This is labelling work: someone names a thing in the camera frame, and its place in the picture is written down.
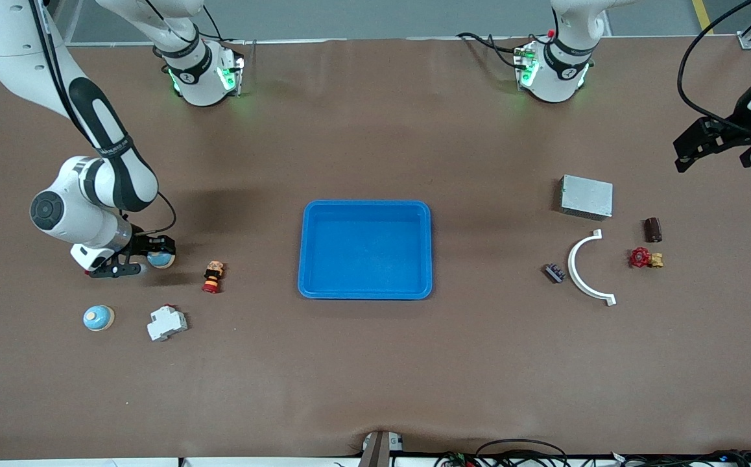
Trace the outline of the silver metal power supply box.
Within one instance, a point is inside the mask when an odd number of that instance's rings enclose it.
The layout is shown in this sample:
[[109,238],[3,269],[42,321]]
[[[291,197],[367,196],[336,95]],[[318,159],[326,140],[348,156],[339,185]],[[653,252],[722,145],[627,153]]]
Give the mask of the silver metal power supply box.
[[591,221],[613,216],[612,183],[565,174],[560,180],[560,212]]

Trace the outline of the white circuit breaker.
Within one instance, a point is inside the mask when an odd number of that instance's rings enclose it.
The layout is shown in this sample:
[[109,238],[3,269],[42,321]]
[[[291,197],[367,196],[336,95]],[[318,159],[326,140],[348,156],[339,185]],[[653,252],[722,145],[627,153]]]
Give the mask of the white circuit breaker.
[[151,311],[147,332],[153,342],[164,342],[170,336],[188,329],[185,313],[171,304],[162,305]]

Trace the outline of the brass valve with red handwheel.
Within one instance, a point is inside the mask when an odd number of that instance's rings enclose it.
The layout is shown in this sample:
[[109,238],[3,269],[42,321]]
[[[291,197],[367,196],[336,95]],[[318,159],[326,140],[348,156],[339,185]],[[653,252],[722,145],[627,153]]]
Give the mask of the brass valve with red handwheel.
[[648,248],[637,247],[628,255],[628,263],[634,268],[660,269],[664,267],[663,255]]

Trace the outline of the blue plastic tray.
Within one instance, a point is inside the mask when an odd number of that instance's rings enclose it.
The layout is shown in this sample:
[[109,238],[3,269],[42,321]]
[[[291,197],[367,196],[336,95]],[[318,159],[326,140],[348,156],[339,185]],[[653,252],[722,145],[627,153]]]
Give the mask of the blue plastic tray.
[[299,293],[313,300],[428,298],[429,206],[414,199],[316,199],[302,214]]

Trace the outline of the white curved plastic bracket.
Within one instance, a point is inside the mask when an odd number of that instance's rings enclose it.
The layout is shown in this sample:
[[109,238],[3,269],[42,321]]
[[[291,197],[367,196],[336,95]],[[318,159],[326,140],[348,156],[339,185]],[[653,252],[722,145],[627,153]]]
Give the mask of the white curved plastic bracket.
[[613,305],[617,304],[616,296],[612,293],[602,293],[601,291],[592,289],[592,287],[581,278],[577,267],[577,256],[580,249],[583,248],[586,243],[600,239],[602,239],[602,230],[593,230],[589,236],[583,237],[583,239],[574,243],[574,245],[571,246],[568,257],[566,258],[566,266],[568,268],[569,277],[577,289],[590,298],[601,300],[607,305],[607,307],[613,307]]

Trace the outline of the red yellow emergency stop button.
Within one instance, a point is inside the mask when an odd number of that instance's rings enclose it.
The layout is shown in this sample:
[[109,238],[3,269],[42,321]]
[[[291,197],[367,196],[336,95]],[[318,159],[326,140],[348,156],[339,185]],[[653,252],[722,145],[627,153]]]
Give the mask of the red yellow emergency stop button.
[[204,284],[201,289],[204,292],[216,294],[221,290],[221,280],[224,277],[226,270],[226,264],[219,261],[211,261],[208,263],[206,271],[204,272]]

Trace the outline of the grey metal table clamp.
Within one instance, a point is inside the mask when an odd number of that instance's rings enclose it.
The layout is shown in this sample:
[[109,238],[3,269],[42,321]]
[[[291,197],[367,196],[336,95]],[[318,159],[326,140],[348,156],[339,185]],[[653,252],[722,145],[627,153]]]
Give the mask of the grey metal table clamp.
[[373,431],[364,438],[357,467],[399,467],[404,454],[404,437],[392,431]]

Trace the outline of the brown table cover sheet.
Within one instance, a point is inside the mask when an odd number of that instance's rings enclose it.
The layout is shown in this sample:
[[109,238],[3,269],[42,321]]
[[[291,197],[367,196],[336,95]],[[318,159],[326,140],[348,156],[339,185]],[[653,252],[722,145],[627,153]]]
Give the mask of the brown table cover sheet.
[[[688,43],[604,40],[564,104],[459,40],[258,45],[242,97],[210,108],[174,95],[150,48],[77,48],[178,215],[173,266],[120,279],[31,223],[90,147],[0,85],[0,459],[335,456],[376,429],[413,450],[751,450],[751,168],[731,150],[676,171]],[[612,183],[613,216],[560,212],[565,174]],[[428,298],[304,298],[316,199],[426,203]],[[577,267],[613,307],[566,266],[593,230]],[[637,247],[664,267],[631,266]],[[189,327],[153,342],[165,304]],[[92,305],[108,329],[82,324]]]

